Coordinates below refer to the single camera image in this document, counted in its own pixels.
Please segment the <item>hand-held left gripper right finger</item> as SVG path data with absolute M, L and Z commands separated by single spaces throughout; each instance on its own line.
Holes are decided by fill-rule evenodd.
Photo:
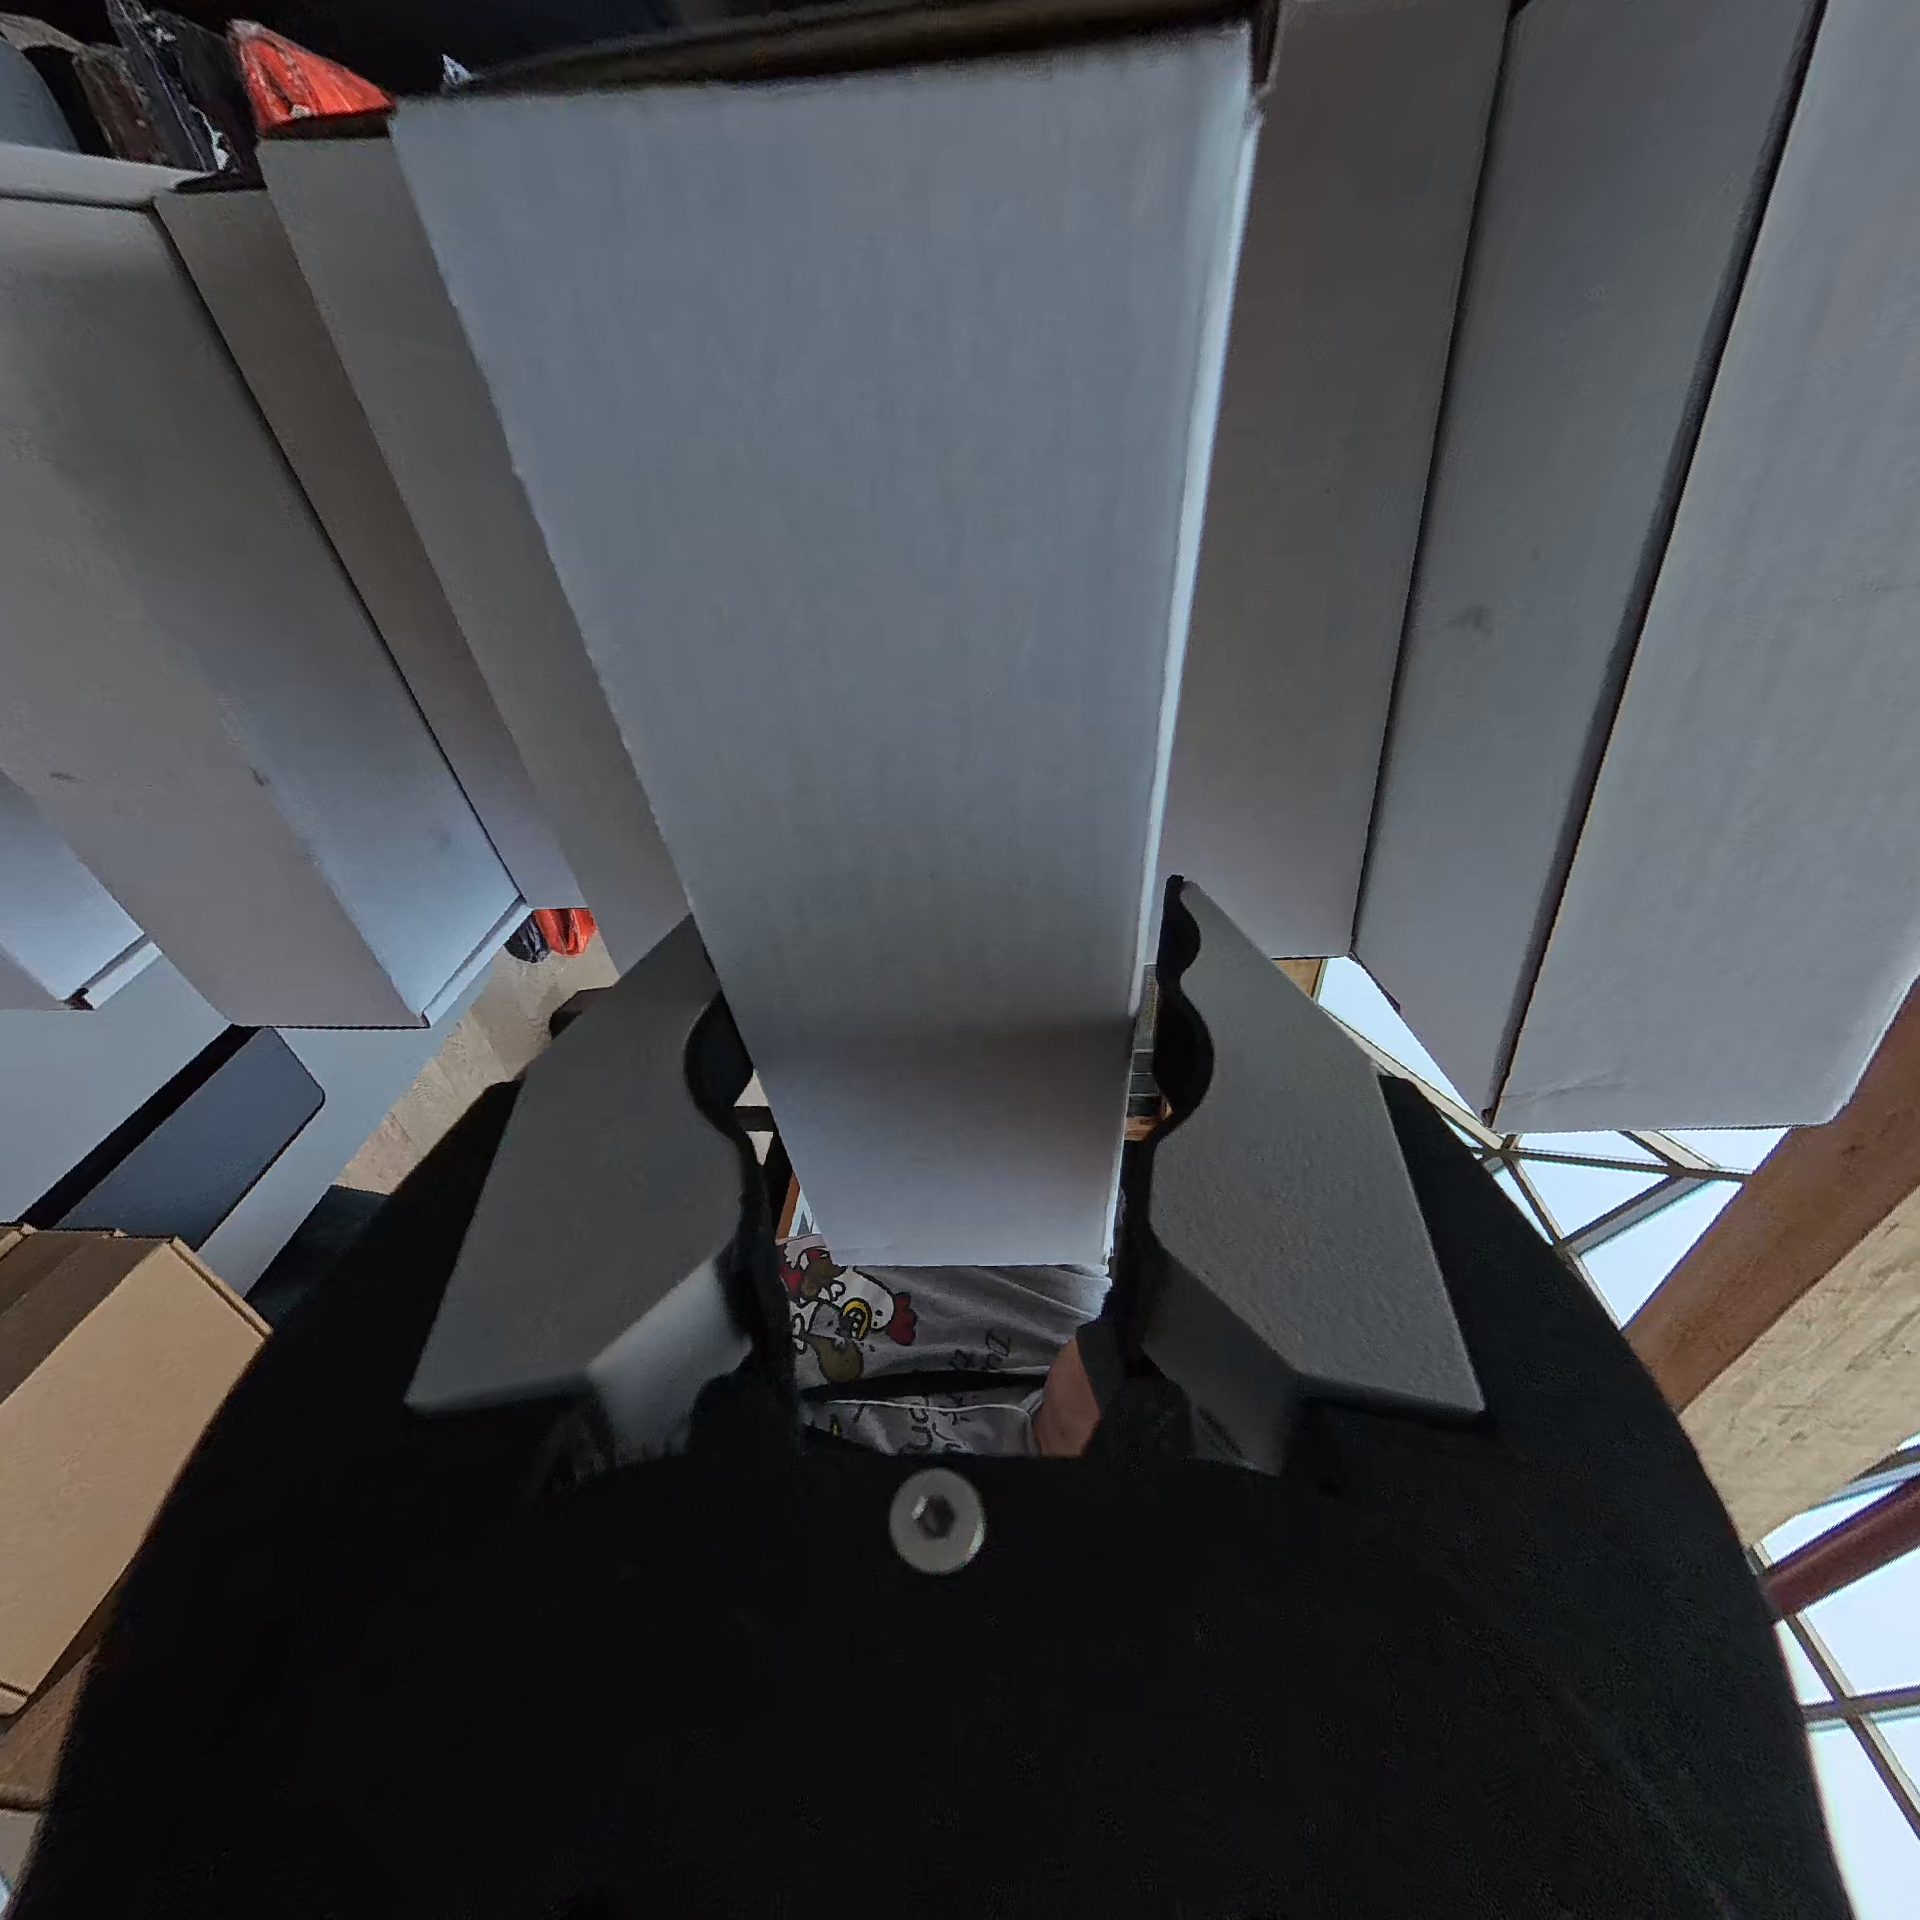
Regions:
M 1307 1409 L 1487 1411 L 1386 1081 L 1190 878 L 1163 894 L 1163 1117 L 1121 1158 L 1111 1388 L 1166 1382 L 1202 1457 L 1282 1473 Z

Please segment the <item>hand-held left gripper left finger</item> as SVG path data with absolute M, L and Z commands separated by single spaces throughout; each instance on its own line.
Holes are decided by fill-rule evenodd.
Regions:
M 521 1074 L 407 1409 L 562 1401 L 614 1444 L 670 1444 L 738 1369 L 791 1409 L 750 1076 L 684 920 Z

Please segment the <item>long white cardboard box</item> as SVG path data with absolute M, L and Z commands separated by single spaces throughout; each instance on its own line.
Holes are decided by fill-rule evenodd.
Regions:
M 392 122 L 854 1265 L 1111 1249 L 1256 37 Z

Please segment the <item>person in grey printed shirt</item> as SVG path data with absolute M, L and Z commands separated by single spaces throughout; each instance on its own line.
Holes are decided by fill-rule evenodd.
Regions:
M 779 1245 L 800 1420 L 886 1457 L 1040 1457 L 1050 1372 L 1106 1301 L 1099 1267 L 843 1265 Z

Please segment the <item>skylight window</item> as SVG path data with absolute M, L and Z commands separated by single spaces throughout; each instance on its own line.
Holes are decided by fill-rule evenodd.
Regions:
M 1355 963 L 1288 963 L 1412 1076 L 1622 1328 L 1791 1132 L 1500 1133 Z M 1775 1616 L 1856 1916 L 1919 1916 L 1919 1443 L 1745 1552 Z

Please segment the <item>wooden roof beam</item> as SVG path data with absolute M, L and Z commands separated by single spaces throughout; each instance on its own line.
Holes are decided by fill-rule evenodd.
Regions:
M 1628 1321 L 1738 1536 L 1919 1432 L 1919 990 L 1834 1120 L 1793 1130 Z

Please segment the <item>brown cardboard box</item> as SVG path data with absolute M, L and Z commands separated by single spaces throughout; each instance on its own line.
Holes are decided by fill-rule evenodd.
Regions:
M 4 1226 L 4 1720 L 83 1644 L 268 1338 L 179 1240 Z

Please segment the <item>row of large white boxes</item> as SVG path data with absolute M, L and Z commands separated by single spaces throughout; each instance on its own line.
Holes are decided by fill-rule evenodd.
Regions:
M 1282 894 L 1336 820 L 1311 710 L 1368 634 L 1361 454 L 1400 429 L 1358 405 L 1412 370 L 1386 213 L 1440 173 L 1442 58 L 1408 56 L 1407 102 L 1361 81 L 1400 13 L 1447 12 L 1282 4 L 1304 102 L 1262 156 L 1307 182 L 1246 236 L 1163 859 L 1284 945 L 1336 931 Z M 1707 724 L 1771 642 L 1840 693 L 1840 604 L 1916 592 L 1916 291 L 1876 308 L 1895 370 L 1840 396 L 1875 272 L 1916 278 L 1916 201 L 1872 214 L 1862 172 L 1814 204 L 1843 134 L 1916 188 L 1916 4 L 1511 16 L 1419 550 L 1384 568 L 1408 602 L 1354 954 L 1508 1132 L 1825 1120 L 1916 973 L 1916 843 L 1871 881 L 1863 813 L 1793 842 L 1786 801 L 1707 776 Z

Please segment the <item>dark packet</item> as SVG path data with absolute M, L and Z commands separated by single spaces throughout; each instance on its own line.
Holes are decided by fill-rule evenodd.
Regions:
M 256 124 L 230 38 L 166 6 L 105 4 L 108 37 L 78 38 L 46 16 L 4 13 L 4 49 L 60 109 L 78 154 L 252 176 Z

